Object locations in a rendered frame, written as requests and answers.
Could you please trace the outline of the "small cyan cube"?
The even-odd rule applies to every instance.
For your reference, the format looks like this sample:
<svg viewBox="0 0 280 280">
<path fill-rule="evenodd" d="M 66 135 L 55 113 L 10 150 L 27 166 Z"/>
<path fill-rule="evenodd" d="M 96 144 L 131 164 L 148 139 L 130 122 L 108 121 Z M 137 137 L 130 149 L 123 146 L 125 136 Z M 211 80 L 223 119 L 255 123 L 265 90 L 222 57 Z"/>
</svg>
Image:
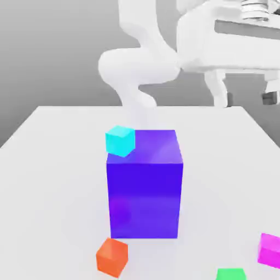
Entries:
<svg viewBox="0 0 280 280">
<path fill-rule="evenodd" d="M 106 132 L 106 152 L 121 157 L 126 157 L 136 147 L 135 130 L 116 125 Z"/>
</svg>

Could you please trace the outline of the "small orange cube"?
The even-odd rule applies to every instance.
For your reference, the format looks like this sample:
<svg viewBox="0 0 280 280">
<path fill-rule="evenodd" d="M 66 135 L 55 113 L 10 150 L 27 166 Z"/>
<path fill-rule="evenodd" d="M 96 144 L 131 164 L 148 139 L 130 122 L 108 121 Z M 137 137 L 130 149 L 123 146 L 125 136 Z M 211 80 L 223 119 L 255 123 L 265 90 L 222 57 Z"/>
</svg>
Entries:
<svg viewBox="0 0 280 280">
<path fill-rule="evenodd" d="M 119 278 L 129 259 L 126 243 L 107 238 L 96 253 L 97 269 L 112 277 Z"/>
</svg>

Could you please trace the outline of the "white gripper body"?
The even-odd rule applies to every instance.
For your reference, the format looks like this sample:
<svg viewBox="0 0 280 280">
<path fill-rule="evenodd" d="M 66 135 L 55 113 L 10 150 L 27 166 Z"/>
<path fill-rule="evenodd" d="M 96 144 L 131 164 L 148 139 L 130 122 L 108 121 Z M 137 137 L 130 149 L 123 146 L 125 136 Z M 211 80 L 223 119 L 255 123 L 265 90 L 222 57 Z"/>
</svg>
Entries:
<svg viewBox="0 0 280 280">
<path fill-rule="evenodd" d="M 202 4 L 177 25 L 177 53 L 186 72 L 280 71 L 280 15 L 243 20 L 238 4 Z"/>
</svg>

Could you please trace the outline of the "large purple box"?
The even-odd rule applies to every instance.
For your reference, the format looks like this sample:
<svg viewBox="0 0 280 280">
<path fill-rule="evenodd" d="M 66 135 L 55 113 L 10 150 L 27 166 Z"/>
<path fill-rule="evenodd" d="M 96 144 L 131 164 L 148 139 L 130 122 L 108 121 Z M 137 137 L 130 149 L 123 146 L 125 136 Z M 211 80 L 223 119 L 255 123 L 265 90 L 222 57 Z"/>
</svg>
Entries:
<svg viewBox="0 0 280 280">
<path fill-rule="evenodd" d="M 127 157 L 109 154 L 112 238 L 177 238 L 183 159 L 174 130 L 137 130 Z"/>
</svg>

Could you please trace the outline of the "small green cube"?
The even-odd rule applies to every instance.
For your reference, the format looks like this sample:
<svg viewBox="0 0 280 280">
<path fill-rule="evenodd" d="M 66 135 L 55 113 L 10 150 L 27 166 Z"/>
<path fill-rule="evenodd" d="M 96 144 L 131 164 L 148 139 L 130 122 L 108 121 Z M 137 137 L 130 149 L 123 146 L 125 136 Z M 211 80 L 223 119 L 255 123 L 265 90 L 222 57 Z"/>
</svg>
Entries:
<svg viewBox="0 0 280 280">
<path fill-rule="evenodd" d="M 215 280 L 247 280 L 247 277 L 241 268 L 227 268 L 218 269 Z"/>
</svg>

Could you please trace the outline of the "small magenta cube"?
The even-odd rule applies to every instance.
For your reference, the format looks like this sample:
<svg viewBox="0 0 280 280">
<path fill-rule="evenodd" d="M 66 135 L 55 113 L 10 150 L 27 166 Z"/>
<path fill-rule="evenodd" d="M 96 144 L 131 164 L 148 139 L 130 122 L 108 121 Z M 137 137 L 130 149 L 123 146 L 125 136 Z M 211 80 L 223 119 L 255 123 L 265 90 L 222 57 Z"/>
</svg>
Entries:
<svg viewBox="0 0 280 280">
<path fill-rule="evenodd" d="M 258 246 L 258 263 L 280 269 L 280 237 L 261 234 Z"/>
</svg>

